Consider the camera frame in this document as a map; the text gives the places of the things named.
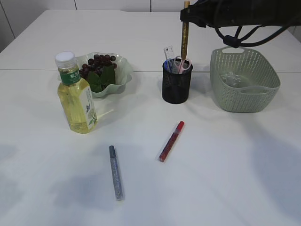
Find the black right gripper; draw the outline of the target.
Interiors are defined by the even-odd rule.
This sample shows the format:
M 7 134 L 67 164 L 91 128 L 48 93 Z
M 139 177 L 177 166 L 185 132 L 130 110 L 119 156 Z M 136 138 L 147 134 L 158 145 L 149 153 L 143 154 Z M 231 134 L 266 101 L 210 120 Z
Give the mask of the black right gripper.
M 181 10 L 180 20 L 199 27 L 301 25 L 299 0 L 198 0 Z

